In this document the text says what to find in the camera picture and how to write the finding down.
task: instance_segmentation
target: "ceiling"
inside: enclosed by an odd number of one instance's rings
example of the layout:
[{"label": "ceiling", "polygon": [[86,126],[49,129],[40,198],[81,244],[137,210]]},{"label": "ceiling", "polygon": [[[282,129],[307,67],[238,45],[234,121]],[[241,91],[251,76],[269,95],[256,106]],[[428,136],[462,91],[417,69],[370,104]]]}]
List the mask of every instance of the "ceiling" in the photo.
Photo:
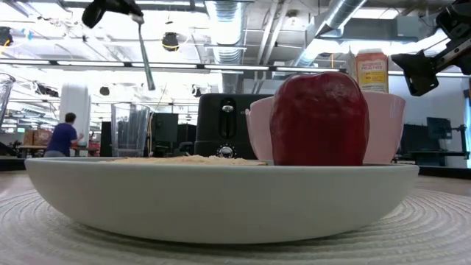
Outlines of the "ceiling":
[{"label": "ceiling", "polygon": [[[309,18],[324,12],[328,0],[289,0],[288,13],[277,36],[277,45],[269,55],[269,64],[275,61],[288,62],[297,57],[305,44],[305,29]],[[104,18],[94,28],[82,25],[81,17],[87,0],[55,1],[0,0],[0,27],[10,27],[13,43],[0,58],[3,59],[42,59],[42,60],[92,60],[92,61],[142,61],[138,42],[137,24],[115,13],[105,13]],[[393,19],[402,15],[426,15],[450,4],[453,0],[441,1],[393,1],[369,0],[355,18]],[[175,1],[139,1],[139,4],[152,6],[162,3],[176,4]],[[244,22],[243,64],[253,64],[258,55],[264,30],[264,18],[272,5],[272,0],[255,0],[247,4]],[[149,61],[167,63],[214,63],[213,50],[208,47],[210,20],[205,13],[187,13],[172,10],[144,10],[146,23],[142,34]],[[180,41],[177,52],[168,52],[161,41],[165,32],[176,32]],[[344,64],[342,54],[332,57],[317,57],[319,67],[340,68]],[[62,69],[20,68],[1,64],[0,70],[16,77],[17,84],[9,104],[11,111],[19,111],[30,106],[40,108],[46,115],[57,115],[58,103],[27,102],[21,99],[44,99],[50,97],[36,93],[32,82],[39,82],[60,92],[64,82],[86,80],[94,102],[136,101],[176,102],[182,106],[174,109],[180,112],[181,122],[196,122],[198,99],[191,92],[196,85],[204,92],[217,92],[221,74],[162,73],[155,72],[157,90],[143,89],[145,75],[142,71],[64,71]],[[109,96],[102,96],[102,86],[110,88]],[[168,105],[160,106],[160,111],[169,111]],[[93,105],[92,122],[99,126],[102,119],[110,118],[110,106]]]}]

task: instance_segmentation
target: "blue shirt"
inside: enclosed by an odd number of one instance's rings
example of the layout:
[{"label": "blue shirt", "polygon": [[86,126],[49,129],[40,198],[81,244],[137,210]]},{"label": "blue shirt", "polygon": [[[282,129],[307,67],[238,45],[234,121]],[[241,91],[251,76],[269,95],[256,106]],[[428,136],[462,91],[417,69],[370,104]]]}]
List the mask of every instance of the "blue shirt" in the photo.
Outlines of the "blue shirt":
[{"label": "blue shirt", "polygon": [[71,141],[77,139],[77,131],[67,123],[58,124],[52,133],[51,141],[46,151],[58,151],[65,156],[71,156]]}]

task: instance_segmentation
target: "glass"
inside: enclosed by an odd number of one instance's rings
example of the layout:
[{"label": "glass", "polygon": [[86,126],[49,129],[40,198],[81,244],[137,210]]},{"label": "glass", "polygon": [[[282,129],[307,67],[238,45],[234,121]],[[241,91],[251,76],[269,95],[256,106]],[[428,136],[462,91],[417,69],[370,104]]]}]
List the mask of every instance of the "glass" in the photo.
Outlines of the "glass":
[{"label": "glass", "polygon": [[0,73],[0,127],[7,112],[8,99],[13,88],[15,78],[9,74]]},{"label": "glass", "polygon": [[142,157],[146,144],[150,108],[118,103],[111,106],[113,157]]}]

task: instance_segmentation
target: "person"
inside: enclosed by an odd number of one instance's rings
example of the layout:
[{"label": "person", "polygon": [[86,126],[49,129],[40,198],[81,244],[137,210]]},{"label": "person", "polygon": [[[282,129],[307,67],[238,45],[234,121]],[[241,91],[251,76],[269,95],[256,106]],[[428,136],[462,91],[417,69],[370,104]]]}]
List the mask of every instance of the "person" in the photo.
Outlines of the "person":
[{"label": "person", "polygon": [[51,141],[44,153],[45,158],[63,158],[71,156],[70,148],[72,144],[78,143],[83,139],[83,133],[77,137],[77,131],[72,126],[75,122],[75,114],[67,113],[65,122],[58,124],[54,128]]}]

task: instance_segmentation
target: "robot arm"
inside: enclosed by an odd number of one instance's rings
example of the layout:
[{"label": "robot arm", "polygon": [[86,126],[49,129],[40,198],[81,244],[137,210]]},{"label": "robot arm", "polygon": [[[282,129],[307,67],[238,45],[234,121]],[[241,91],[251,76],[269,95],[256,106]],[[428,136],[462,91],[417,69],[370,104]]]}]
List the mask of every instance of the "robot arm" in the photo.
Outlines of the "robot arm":
[{"label": "robot arm", "polygon": [[436,23],[449,37],[447,48],[434,57],[395,54],[391,59],[404,70],[412,96],[421,96],[438,87],[436,74],[450,66],[471,75],[471,0],[457,0],[436,17]]}]

